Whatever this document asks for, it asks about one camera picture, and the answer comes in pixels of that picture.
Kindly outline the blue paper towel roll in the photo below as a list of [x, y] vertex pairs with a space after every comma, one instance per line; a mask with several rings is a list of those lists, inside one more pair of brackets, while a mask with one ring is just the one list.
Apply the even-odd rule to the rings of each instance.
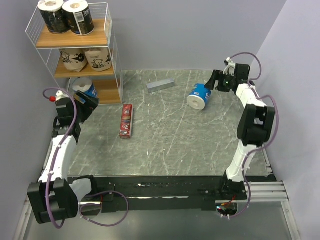
[[78, 77], [72, 84], [74, 92], [80, 91], [88, 96], [97, 98], [98, 92], [93, 81], [88, 77]]
[[191, 93], [187, 96], [188, 105], [196, 110], [203, 110], [212, 94], [212, 91], [207, 89], [203, 83], [194, 85]]

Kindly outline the brown paper towel roll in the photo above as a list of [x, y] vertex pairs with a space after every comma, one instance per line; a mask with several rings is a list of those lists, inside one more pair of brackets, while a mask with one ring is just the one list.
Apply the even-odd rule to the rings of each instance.
[[88, 64], [96, 72], [103, 72], [112, 67], [111, 55], [108, 48], [85, 48], [84, 54]]
[[60, 58], [68, 71], [81, 72], [88, 64], [81, 48], [60, 48]]

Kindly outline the black paper towel roll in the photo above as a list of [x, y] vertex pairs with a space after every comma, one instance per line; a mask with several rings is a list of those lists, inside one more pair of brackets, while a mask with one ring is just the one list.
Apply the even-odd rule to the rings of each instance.
[[40, 0], [37, 8], [52, 34], [63, 34], [70, 30], [67, 18], [65, 16], [63, 0]]
[[62, 9], [69, 28], [75, 35], [86, 36], [94, 31], [94, 22], [86, 0], [68, 0]]

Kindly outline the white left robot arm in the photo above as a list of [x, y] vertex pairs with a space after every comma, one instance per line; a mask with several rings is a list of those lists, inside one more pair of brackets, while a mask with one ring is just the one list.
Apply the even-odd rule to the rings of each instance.
[[47, 100], [55, 103], [57, 116], [53, 121], [52, 148], [47, 164], [37, 182], [27, 189], [32, 210], [39, 224], [52, 223], [62, 228], [66, 219], [75, 218], [79, 202], [85, 198], [94, 201], [99, 188], [93, 175], [78, 177], [68, 183], [71, 158], [75, 151], [83, 124], [99, 105], [99, 98], [76, 91], [80, 102], [66, 90], [55, 88], [56, 94]]

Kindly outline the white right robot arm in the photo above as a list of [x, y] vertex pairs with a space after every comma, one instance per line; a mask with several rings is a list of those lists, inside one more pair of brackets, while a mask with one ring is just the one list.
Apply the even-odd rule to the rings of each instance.
[[244, 107], [237, 127], [237, 149], [218, 187], [219, 195], [228, 200], [243, 191], [253, 157], [271, 137], [276, 110], [258, 95], [253, 81], [249, 80], [248, 64], [234, 63], [230, 58], [224, 64], [225, 69], [215, 69], [204, 87], [219, 92], [232, 91]]

